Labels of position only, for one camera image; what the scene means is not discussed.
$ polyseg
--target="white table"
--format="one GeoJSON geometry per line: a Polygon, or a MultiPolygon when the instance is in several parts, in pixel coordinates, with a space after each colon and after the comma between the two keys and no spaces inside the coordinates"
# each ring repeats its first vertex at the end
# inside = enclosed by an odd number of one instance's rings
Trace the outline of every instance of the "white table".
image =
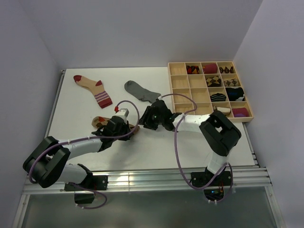
{"type": "MultiPolygon", "coordinates": [[[[133,101],[142,115],[150,103],[141,102],[125,91],[124,84],[128,80],[133,80],[142,87],[162,95],[170,93],[166,67],[68,69],[61,85],[48,135],[56,139],[85,137],[95,130],[91,125],[94,117],[111,117],[116,104],[125,99],[133,101]],[[102,80],[113,105],[101,109],[91,92],[74,82],[74,75],[83,75],[95,81],[102,80]]],[[[166,97],[164,100],[171,108],[171,99],[166,97]]],[[[137,116],[134,108],[127,103],[120,105],[120,108],[123,107],[129,109],[128,120],[135,124],[137,116]]],[[[241,131],[242,138],[230,153],[228,161],[232,166],[253,166],[255,163],[244,126],[242,123],[235,123],[235,126],[241,131]]],[[[184,168],[206,167],[212,153],[202,134],[188,132],[178,134],[178,150],[184,168]]],[[[157,131],[141,127],[131,140],[116,141],[103,152],[85,154],[69,160],[69,163],[81,163],[93,171],[177,168],[173,133],[166,131],[162,126],[157,131]]]]}

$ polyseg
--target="purple cable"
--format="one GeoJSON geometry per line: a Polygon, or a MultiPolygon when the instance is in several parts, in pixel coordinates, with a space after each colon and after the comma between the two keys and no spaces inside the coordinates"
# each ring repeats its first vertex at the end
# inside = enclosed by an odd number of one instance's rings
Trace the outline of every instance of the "purple cable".
{"type": "Polygon", "coordinates": [[[221,202],[223,199],[225,199],[225,198],[231,193],[231,190],[232,190],[232,186],[233,186],[233,172],[232,172],[232,167],[231,167],[230,163],[228,163],[228,162],[225,163],[225,164],[224,164],[224,165],[223,165],[223,166],[214,174],[214,176],[211,178],[211,180],[210,180],[207,184],[205,184],[204,186],[199,187],[199,188],[193,186],[193,185],[188,181],[188,179],[187,179],[185,173],[184,173],[183,170],[182,170],[181,163],[180,163],[180,158],[179,158],[179,154],[178,154],[178,151],[177,151],[177,132],[178,132],[178,127],[179,127],[179,125],[180,125],[181,122],[185,119],[185,115],[186,115],[187,113],[194,112],[194,111],[197,109],[197,105],[196,105],[196,103],[195,103],[192,99],[190,99],[189,97],[187,97],[187,96],[185,96],[185,95],[183,95],[183,94],[175,94],[175,93],[174,93],[174,94],[167,94],[167,95],[164,95],[164,96],[162,96],[162,97],[172,96],[172,95],[183,96],[183,97],[187,98],[188,100],[190,100],[190,101],[193,103],[193,105],[194,105],[194,109],[193,109],[193,110],[189,110],[189,111],[186,111],[186,112],[184,113],[184,115],[182,116],[182,118],[180,119],[180,121],[178,121],[178,123],[177,123],[177,125],[176,125],[176,127],[175,127],[175,131],[174,131],[174,150],[175,150],[176,162],[177,162],[177,165],[178,165],[178,167],[179,167],[180,174],[181,174],[181,176],[183,177],[183,179],[186,181],[186,183],[187,183],[191,188],[193,188],[193,189],[195,189],[195,190],[203,190],[203,189],[205,189],[206,187],[208,187],[208,186],[214,181],[214,179],[223,171],[223,169],[226,167],[226,165],[228,165],[228,166],[230,167],[230,172],[231,172],[231,184],[230,184],[230,188],[229,188],[229,190],[228,190],[228,193],[227,193],[222,199],[217,200],[217,202],[221,202]]]}
{"type": "MultiPolygon", "coordinates": [[[[136,109],[136,112],[137,112],[137,123],[136,123],[136,125],[134,126],[134,128],[133,128],[129,133],[124,134],[124,135],[119,135],[119,136],[93,136],[93,137],[90,137],[90,139],[120,139],[120,138],[124,138],[124,137],[126,137],[126,136],[132,134],[132,133],[136,130],[136,128],[137,128],[137,126],[138,126],[138,123],[139,123],[139,119],[140,119],[138,108],[136,107],[136,105],[135,105],[132,101],[128,101],[128,100],[123,100],[123,101],[119,102],[119,103],[116,105],[116,107],[118,107],[121,103],[124,103],[124,102],[128,102],[128,103],[132,104],[132,105],[134,106],[134,108],[136,109]]],[[[29,170],[29,172],[28,172],[28,174],[29,174],[29,175],[28,175],[29,181],[30,181],[31,183],[33,183],[33,184],[36,184],[36,183],[37,183],[37,182],[34,181],[33,178],[32,178],[34,168],[35,168],[35,166],[37,165],[38,161],[39,161],[43,156],[45,156],[50,150],[52,150],[52,149],[54,149],[54,148],[56,148],[56,147],[58,147],[58,146],[61,146],[61,145],[67,145],[67,144],[69,144],[69,143],[77,143],[77,142],[81,142],[81,141],[85,141],[85,140],[89,140],[88,137],[80,138],[80,139],[74,139],[74,140],[71,140],[70,142],[61,142],[61,143],[55,144],[55,145],[53,145],[53,146],[47,148],[45,151],[43,151],[43,152],[37,157],[37,159],[34,161],[33,165],[31,166],[31,168],[30,168],[30,170],[29,170]]],[[[81,205],[78,205],[78,206],[81,207],[81,208],[85,208],[85,209],[96,209],[96,208],[100,208],[100,207],[102,207],[102,206],[106,203],[106,201],[107,201],[107,197],[106,197],[103,193],[101,193],[101,192],[98,192],[98,191],[95,191],[95,190],[86,189],[86,188],[82,188],[82,187],[80,187],[79,185],[77,185],[77,184],[75,184],[75,183],[70,183],[70,184],[72,184],[72,185],[74,185],[74,186],[76,186],[77,188],[80,188],[80,189],[82,189],[82,190],[94,192],[94,193],[96,193],[96,194],[99,194],[99,195],[102,195],[102,196],[105,197],[104,203],[101,204],[101,205],[99,205],[99,206],[96,206],[96,207],[83,207],[83,206],[81,206],[81,205]]]]}

